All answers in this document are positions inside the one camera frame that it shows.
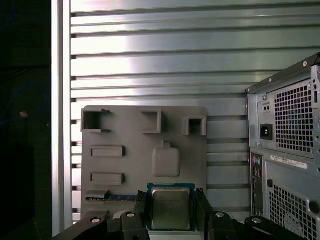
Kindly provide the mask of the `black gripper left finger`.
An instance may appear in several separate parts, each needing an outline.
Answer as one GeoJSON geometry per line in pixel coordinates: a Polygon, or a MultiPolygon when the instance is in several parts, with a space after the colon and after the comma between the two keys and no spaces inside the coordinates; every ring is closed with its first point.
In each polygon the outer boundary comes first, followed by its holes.
{"type": "Polygon", "coordinates": [[[147,218],[150,198],[138,191],[132,210],[119,212],[119,218],[110,218],[108,213],[89,215],[63,232],[54,240],[149,240],[147,218]]]}

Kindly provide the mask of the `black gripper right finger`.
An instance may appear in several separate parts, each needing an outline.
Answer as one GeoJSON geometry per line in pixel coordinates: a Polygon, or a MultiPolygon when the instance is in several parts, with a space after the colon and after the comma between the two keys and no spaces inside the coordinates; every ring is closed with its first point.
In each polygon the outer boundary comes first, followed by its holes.
{"type": "Polygon", "coordinates": [[[249,216],[243,223],[214,210],[204,190],[195,192],[195,221],[202,240],[302,240],[297,234],[262,216],[249,216]]]}

